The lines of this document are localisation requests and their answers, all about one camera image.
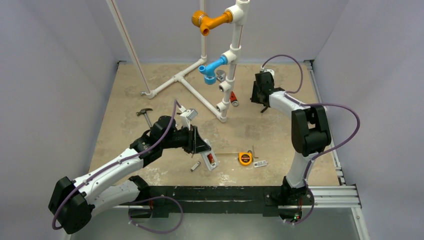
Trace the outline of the white remote control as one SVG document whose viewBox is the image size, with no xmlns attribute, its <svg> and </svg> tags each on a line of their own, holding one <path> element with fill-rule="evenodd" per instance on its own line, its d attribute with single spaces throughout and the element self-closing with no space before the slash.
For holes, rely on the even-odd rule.
<svg viewBox="0 0 424 240">
<path fill-rule="evenodd" d="M 219 166 L 219 161 L 213 151 L 213 149 L 209 151 L 204 151 L 201 154 L 202 159 L 205 162 L 205 165 L 209 171 L 213 171 Z"/>
</svg>

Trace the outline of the red battery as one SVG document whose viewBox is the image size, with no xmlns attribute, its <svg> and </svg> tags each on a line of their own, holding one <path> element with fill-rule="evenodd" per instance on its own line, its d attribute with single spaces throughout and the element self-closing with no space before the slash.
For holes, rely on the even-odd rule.
<svg viewBox="0 0 424 240">
<path fill-rule="evenodd" d="M 212 155 L 211 153 L 209 153 L 209 154 L 207 155 L 207 159 L 208 159 L 208 161 L 209 161 L 209 163 L 210 163 L 211 165 L 213 165 L 213 164 L 215 163 L 214 157 L 213 157 L 213 155 Z"/>
</svg>

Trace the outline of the remote battery cover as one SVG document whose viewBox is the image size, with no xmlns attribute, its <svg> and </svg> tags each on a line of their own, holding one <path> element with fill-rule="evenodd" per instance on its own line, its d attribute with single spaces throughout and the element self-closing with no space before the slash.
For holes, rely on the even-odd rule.
<svg viewBox="0 0 424 240">
<path fill-rule="evenodd" d="M 255 162 L 253 163 L 253 166 L 254 166 L 255 168 L 265 167 L 265 166 L 267 166 L 267 165 L 268 165 L 268 162 L 267 162 L 266 160 L 255 161 Z"/>
</svg>

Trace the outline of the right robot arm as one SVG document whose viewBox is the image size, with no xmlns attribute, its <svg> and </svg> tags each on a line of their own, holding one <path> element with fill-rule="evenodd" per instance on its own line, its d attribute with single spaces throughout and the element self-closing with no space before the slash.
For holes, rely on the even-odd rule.
<svg viewBox="0 0 424 240">
<path fill-rule="evenodd" d="M 326 109 L 319 104 L 309 106 L 275 87 L 274 77 L 268 71 L 255 74 L 250 100 L 262 104 L 265 109 L 278 110 L 291 120 L 291 143 L 295 154 L 280 196 L 284 202 L 292 204 L 300 198 L 299 189 L 308 184 L 315 157 L 332 141 Z"/>
</svg>

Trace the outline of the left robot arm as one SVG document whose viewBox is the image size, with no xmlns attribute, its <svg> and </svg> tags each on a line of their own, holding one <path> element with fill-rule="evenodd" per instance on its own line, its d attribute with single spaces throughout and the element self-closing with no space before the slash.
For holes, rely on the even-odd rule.
<svg viewBox="0 0 424 240">
<path fill-rule="evenodd" d="M 210 171 L 219 163 L 212 146 L 200 136 L 198 127 L 184 114 L 183 126 L 178 129 L 173 116 L 163 115 L 133 141 L 117 157 L 92 172 L 75 179 L 59 179 L 51 195 L 48 209 L 53 215 L 52 228 L 63 229 L 71 235 L 95 215 L 120 204 L 151 205 L 165 199 L 154 196 L 151 187 L 140 176 L 129 177 L 120 185 L 116 182 L 158 160 L 166 149 L 182 149 L 192 155 L 200 154 Z"/>
</svg>

